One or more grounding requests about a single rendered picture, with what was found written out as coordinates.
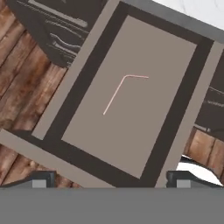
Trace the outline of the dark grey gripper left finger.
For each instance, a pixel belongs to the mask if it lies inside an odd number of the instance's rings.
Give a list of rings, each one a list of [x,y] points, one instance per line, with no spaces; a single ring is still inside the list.
[[[24,188],[54,188],[56,172],[55,171],[33,171],[26,178],[0,185],[0,188],[24,187]]]

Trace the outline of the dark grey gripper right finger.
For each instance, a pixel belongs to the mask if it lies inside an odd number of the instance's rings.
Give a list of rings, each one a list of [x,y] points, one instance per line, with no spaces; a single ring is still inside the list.
[[[201,178],[197,178],[189,171],[168,171],[166,173],[166,179],[166,186],[172,188],[222,188],[222,185],[216,185]]]

